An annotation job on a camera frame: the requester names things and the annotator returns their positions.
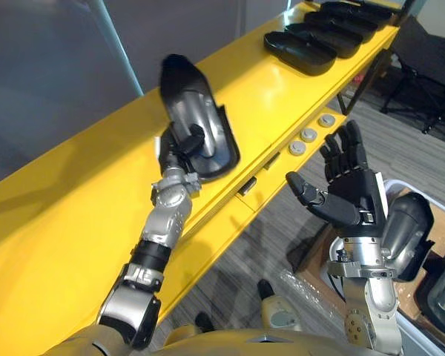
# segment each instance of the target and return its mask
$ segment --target silver metal joint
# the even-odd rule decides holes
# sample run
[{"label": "silver metal joint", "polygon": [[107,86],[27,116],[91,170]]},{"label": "silver metal joint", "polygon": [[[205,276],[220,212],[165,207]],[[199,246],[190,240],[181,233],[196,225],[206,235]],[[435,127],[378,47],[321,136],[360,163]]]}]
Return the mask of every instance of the silver metal joint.
[{"label": "silver metal joint", "polygon": [[131,281],[136,285],[145,287],[161,286],[163,283],[163,273],[154,269],[143,268],[136,263],[129,263],[123,280]]}]

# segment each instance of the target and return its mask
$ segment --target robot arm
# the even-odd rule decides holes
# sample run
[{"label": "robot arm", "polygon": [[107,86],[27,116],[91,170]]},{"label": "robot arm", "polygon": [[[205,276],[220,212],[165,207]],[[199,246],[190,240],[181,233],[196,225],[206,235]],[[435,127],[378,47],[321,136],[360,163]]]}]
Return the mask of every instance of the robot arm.
[{"label": "robot arm", "polygon": [[328,191],[320,191],[295,172],[286,179],[298,200],[313,214],[329,221],[343,240],[329,273],[343,278],[346,298],[345,331],[350,343],[388,355],[402,352],[392,285],[395,271],[385,267],[390,252],[381,248],[387,202],[380,173],[369,169],[355,122],[326,137],[320,149],[325,159]]},{"label": "robot arm", "polygon": [[162,179],[153,184],[154,209],[129,263],[102,304],[96,324],[53,347],[46,356],[123,356],[150,343],[160,308],[155,293],[191,213],[191,197],[201,189],[198,175],[186,173],[175,156],[168,156],[167,162]]},{"label": "robot arm", "polygon": [[160,308],[154,294],[162,286],[171,250],[191,213],[191,195],[200,189],[196,173],[187,174],[178,165],[165,169],[154,184],[155,207],[140,241],[101,307],[96,322],[117,330],[135,349],[150,343]]}]

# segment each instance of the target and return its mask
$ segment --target robot forearm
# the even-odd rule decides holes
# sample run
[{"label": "robot forearm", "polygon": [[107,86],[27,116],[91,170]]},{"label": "robot forearm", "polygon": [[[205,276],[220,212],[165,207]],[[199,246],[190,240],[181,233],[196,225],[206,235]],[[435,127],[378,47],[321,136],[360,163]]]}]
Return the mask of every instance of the robot forearm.
[{"label": "robot forearm", "polygon": [[395,318],[395,271],[384,265],[380,239],[346,237],[343,241],[338,261],[329,263],[329,273],[344,281],[348,340],[384,354],[399,355],[402,340]]}]

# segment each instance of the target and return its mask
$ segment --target black plastic tray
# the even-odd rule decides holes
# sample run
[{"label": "black plastic tray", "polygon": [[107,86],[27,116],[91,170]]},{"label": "black plastic tray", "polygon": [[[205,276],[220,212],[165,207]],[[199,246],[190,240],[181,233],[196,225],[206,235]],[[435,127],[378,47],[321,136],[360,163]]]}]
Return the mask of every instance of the black plastic tray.
[{"label": "black plastic tray", "polygon": [[353,56],[363,42],[361,35],[345,30],[336,24],[290,24],[285,29],[303,39],[313,36],[324,45],[336,50],[340,58]]},{"label": "black plastic tray", "polygon": [[382,30],[391,20],[392,11],[366,4],[355,5],[347,2],[329,1],[321,4],[321,11],[332,11],[341,15],[353,15],[374,22]]},{"label": "black plastic tray", "polygon": [[301,39],[289,32],[264,35],[264,45],[282,62],[310,76],[325,73],[336,59],[336,51],[313,37]]},{"label": "black plastic tray", "polygon": [[357,16],[340,15],[332,11],[307,13],[305,22],[309,24],[336,24],[345,30],[352,31],[363,37],[363,43],[368,42],[375,34],[378,26],[374,22],[361,19]]}]

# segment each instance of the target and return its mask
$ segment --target black office chair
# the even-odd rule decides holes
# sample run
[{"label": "black office chair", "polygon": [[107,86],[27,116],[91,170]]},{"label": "black office chair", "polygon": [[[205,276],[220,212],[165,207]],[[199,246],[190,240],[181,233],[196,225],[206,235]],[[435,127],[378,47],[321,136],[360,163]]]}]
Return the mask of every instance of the black office chair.
[{"label": "black office chair", "polygon": [[[382,113],[413,112],[426,114],[422,132],[429,133],[440,121],[445,121],[445,38],[428,34],[415,17],[410,16],[400,26],[392,49],[402,66],[403,77],[384,102]],[[412,83],[425,96],[422,108],[389,108],[389,102]],[[441,89],[434,93],[433,87]]]}]

